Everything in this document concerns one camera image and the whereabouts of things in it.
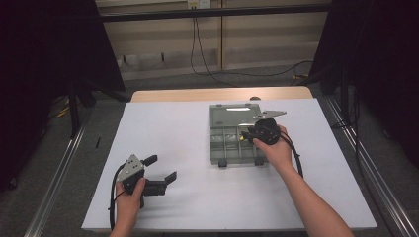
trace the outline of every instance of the human arm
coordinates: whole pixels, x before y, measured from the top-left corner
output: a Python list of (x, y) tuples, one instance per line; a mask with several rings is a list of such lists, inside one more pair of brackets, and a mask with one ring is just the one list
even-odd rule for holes
[(139, 179), (132, 195), (129, 195), (125, 193), (121, 182), (116, 183), (116, 194), (119, 195), (117, 197), (117, 221), (110, 237), (127, 237), (131, 235), (141, 205), (140, 197), (144, 186), (144, 178)]
[[(280, 126), (281, 132), (287, 130)], [(292, 163), (292, 151), (282, 139), (267, 145), (258, 139), (253, 143), (267, 156), (286, 184), (302, 223), (311, 237), (354, 236), (339, 214), (299, 175)]]

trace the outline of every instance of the wall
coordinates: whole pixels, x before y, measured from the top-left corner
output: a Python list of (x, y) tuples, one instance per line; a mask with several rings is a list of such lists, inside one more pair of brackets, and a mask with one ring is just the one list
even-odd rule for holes
[[(239, 8), (329, 3), (330, 0), (212, 0), (212, 8)], [(101, 13), (184, 10), (187, 1), (97, 0)], [(313, 59), (327, 13), (199, 18), (204, 56), (209, 70), (290, 65)], [(106, 23), (111, 45), (122, 63), (123, 78), (192, 73), (192, 19)], [(196, 38), (194, 67), (205, 71)]]

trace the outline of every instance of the metal frame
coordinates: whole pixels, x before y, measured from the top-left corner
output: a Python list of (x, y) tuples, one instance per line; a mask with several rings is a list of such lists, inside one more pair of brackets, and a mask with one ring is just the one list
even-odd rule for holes
[(58, 193), (61, 190), (65, 176), (68, 169), (70, 168), (71, 161), (73, 160), (81, 138), (83, 137), (86, 124), (91, 114), (92, 109), (86, 111), (86, 115), (83, 122), (81, 123), (80, 129), (75, 134), (75, 137), (72, 138), (68, 143), (67, 149), (61, 158), (61, 162), (55, 172), (54, 177), (52, 178), (51, 183), (49, 184), (48, 190), (43, 196), (42, 202), (39, 205), (34, 217), (32, 218), (27, 232), (25, 233), (25, 237), (42, 236), (43, 228), (45, 227), (49, 214), (51, 213), (55, 201), (58, 198)]
[(328, 12), (331, 10), (331, 6), (332, 6), (331, 4), (311, 4), (311, 5), (279, 6), (279, 7), (209, 8), (209, 9), (197, 9), (197, 10), (174, 10), (174, 11), (143, 12), (143, 13), (116, 13), (116, 14), (101, 14), (99, 16), (60, 17), (60, 18), (57, 18), (57, 21), (60, 22), (61, 24), (106, 23), (106, 22), (181, 19), (181, 18), (315, 13), (315, 12)]
[[(343, 120), (341, 116), (341, 109), (339, 108), (338, 103), (335, 100), (327, 101), (330, 110), (333, 112), (335, 119)], [(342, 129), (346, 137), (348, 138), (349, 143), (352, 148), (356, 150), (356, 132), (348, 126), (347, 128)], [(401, 205), (400, 201), (391, 191), (390, 187), (382, 177), (379, 172), (376, 164), (373, 159), (367, 152), (364, 145), (359, 141), (359, 156), (361, 160), (361, 165), (376, 188), (377, 193), (381, 197), (382, 202), (390, 213), (392, 219), (400, 230), (401, 234), (405, 237), (419, 236), (418, 231), (412, 224), (406, 210)]]

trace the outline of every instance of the cable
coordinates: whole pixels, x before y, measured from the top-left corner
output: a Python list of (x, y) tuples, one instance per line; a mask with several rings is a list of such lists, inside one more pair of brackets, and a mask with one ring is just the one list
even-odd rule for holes
[[(195, 50), (195, 26), (197, 26), (198, 42), (199, 42), (199, 44), (200, 44), (201, 57), (202, 57), (202, 59), (203, 59), (204, 66), (205, 66), (206, 71), (207, 71), (207, 73), (206, 73), (206, 74), (203, 74), (203, 73), (199, 73), (199, 72), (197, 72), (197, 71), (195, 70), (195, 68), (194, 68), (194, 63), (193, 63), (193, 60), (192, 60), (192, 58), (193, 58), (193, 56), (194, 56), (194, 50)], [(231, 83), (220, 81), (220, 80), (216, 79), (216, 78), (212, 75), (212, 73), (210, 73), (210, 71), (209, 71), (209, 69), (208, 69), (208, 67), (207, 67), (207, 62), (206, 62), (206, 59), (204, 58), (203, 46), (202, 46), (202, 44), (201, 44), (201, 37), (200, 37), (200, 28), (199, 28), (199, 26), (198, 26), (198, 19), (197, 19), (197, 18), (194, 18), (194, 41), (193, 41), (193, 43), (192, 43), (191, 66), (192, 66), (192, 70), (194, 70), (194, 72), (195, 72), (196, 74), (198, 74), (198, 75), (202, 75), (202, 76), (204, 76), (204, 75), (206, 75), (206, 76), (207, 76), (207, 75), (209, 75), (209, 76), (210, 76), (210, 77), (211, 77), (214, 81), (216, 81), (216, 82), (218, 82), (218, 83), (221, 83), (221, 84), (224, 84), (224, 85), (227, 85), (227, 86), (231, 86), (231, 87), (235, 87), (235, 88), (237, 88), (237, 87), (238, 87), (238, 86), (233, 85), (233, 84), (231, 84)]]
[(111, 187), (111, 204), (108, 208), (109, 211), (109, 221), (111, 223), (111, 229), (113, 230), (115, 227), (115, 201), (117, 200), (117, 198), (123, 194), (124, 192), (120, 193), (117, 195), (117, 197), (114, 198), (114, 191), (115, 191), (115, 184), (117, 182), (117, 176), (120, 173), (120, 171), (124, 168), (126, 164), (124, 163), (123, 165), (120, 166), (120, 168), (118, 168), (117, 172), (114, 174), (114, 179), (112, 180), (112, 187)]
[(280, 139), (282, 138), (283, 141), (287, 143), (287, 145), (290, 147), (290, 149), (293, 152), (293, 158), (295, 159), (296, 168), (298, 170), (298, 173), (301, 175), (302, 178), (304, 178), (304, 175), (302, 173), (301, 161), (299, 160), (299, 156), (300, 155), (296, 152), (295, 146), (293, 145), (293, 141), (291, 140), (291, 138), (285, 132), (281, 132), (281, 131), (277, 131), (277, 130), (274, 130), (274, 129), (270, 129), (269, 127), (266, 127), (264, 125), (259, 125), (259, 127), (262, 127), (263, 129), (266, 129), (266, 130), (268, 130), (270, 132), (273, 132)]
[[(205, 68), (206, 68), (207, 73), (197, 72), (195, 70), (195, 67), (194, 67), (193, 56), (194, 56), (194, 51), (195, 51), (196, 35), (198, 36), (198, 42), (199, 42), (200, 50), (201, 50), (201, 57), (203, 59), (203, 62), (204, 62), (204, 65), (205, 65)], [(298, 66), (300, 66), (301, 64), (304, 64), (304, 63), (312, 63), (313, 62), (312, 60), (301, 61), (301, 62), (296, 63), (294, 66), (292, 66), (292, 67), (290, 67), (290, 68), (288, 68), (288, 69), (286, 69), (284, 71), (277, 72), (277, 73), (271, 73), (271, 74), (252, 74), (252, 73), (226, 72), (226, 71), (210, 72), (209, 69), (208, 69), (208, 67), (207, 67), (206, 60), (204, 58), (203, 48), (202, 48), (202, 44), (201, 44), (201, 37), (200, 37), (200, 28), (199, 28), (199, 25), (198, 25), (198, 19), (196, 19), (196, 18), (194, 18), (194, 40), (193, 40), (193, 44), (192, 44), (192, 52), (191, 52), (191, 58), (190, 58), (190, 60), (191, 60), (192, 70), (194, 71), (195, 74), (201, 75), (201, 76), (211, 76), (212, 79), (215, 80), (216, 82), (219, 82), (219, 83), (222, 83), (222, 84), (226, 84), (226, 85), (229, 85), (229, 86), (233, 86), (233, 87), (238, 87), (238, 86), (232, 85), (230, 83), (219, 81), (219, 80), (215, 79), (213, 77), (213, 75), (215, 75), (215, 74), (229, 74), (229, 75), (241, 75), (241, 76), (273, 77), (273, 76), (283, 75), (283, 74), (285, 74), (285, 73), (287, 73), (287, 72), (289, 72), (291, 70), (294, 70), (294, 73), (296, 74), (295, 69)]]
[(363, 180), (364, 184), (365, 184), (365, 188), (367, 189), (367, 192), (370, 194), (372, 201), (374, 203), (374, 205), (377, 208), (377, 211), (382, 219), (382, 221), (384, 222), (385, 227), (387, 228), (388, 232), (390, 233), (391, 236), (395, 236), (394, 233), (392, 232), (392, 230), (389, 227), (389, 224), (387, 223), (387, 221), (384, 219), (384, 215), (382, 213), (382, 211), (379, 209), (376, 198), (373, 196), (373, 192), (370, 189), (370, 186), (367, 183), (366, 177), (364, 175), (362, 166), (361, 166), (361, 158), (360, 158), (360, 135), (359, 135), (359, 128), (358, 128), (358, 118), (360, 117), (360, 101), (358, 98), (358, 92), (357, 90), (354, 90), (354, 105), (355, 105), (355, 118), (356, 120), (354, 121), (354, 131), (355, 131), (355, 160), (357, 162), (357, 166), (361, 175), (361, 179)]
[(374, 206), (377, 208), (377, 211), (382, 219), (382, 221), (384, 222), (385, 227), (387, 228), (388, 232), (390, 233), (391, 236), (395, 236), (394, 233), (391, 231), (389, 224), (387, 223), (387, 221), (384, 219), (384, 215), (382, 213), (382, 211), (379, 209), (376, 198), (373, 196), (373, 192), (370, 189), (370, 186), (367, 183), (367, 179), (364, 175), (363, 172), (363, 168), (361, 165), (361, 157), (360, 157), (360, 135), (359, 135), (359, 128), (358, 128), (358, 121), (360, 118), (360, 100), (358, 97), (358, 91), (355, 88), (354, 92), (353, 92), (353, 102), (352, 102), (352, 108), (351, 108), (351, 112), (350, 112), (350, 117), (354, 117), (353, 121), (344, 121), (343, 119), (341, 119), (340, 121), (338, 121), (337, 123), (335, 123), (334, 125), (331, 125), (331, 128), (348, 128), (351, 127), (352, 125), (354, 126), (354, 133), (355, 133), (355, 161), (357, 164), (357, 168), (359, 170), (361, 179), (363, 181), (363, 183), (365, 184), (365, 188), (368, 192), (368, 194), (370, 195), (372, 202), (374, 204)]

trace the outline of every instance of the white table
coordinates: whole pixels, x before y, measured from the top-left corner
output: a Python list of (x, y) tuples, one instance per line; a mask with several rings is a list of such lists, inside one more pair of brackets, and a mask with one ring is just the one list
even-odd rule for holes
[[(280, 231), (303, 229), (288, 190), (269, 165), (210, 163), (209, 105), (249, 101), (130, 103), (121, 120), (82, 228), (109, 231), (113, 175), (135, 154), (157, 154), (145, 170), (150, 180), (173, 171), (178, 179), (163, 197), (146, 197), (135, 230), (164, 232)], [(305, 180), (353, 229), (377, 224), (315, 99), (258, 101), (291, 136)]]

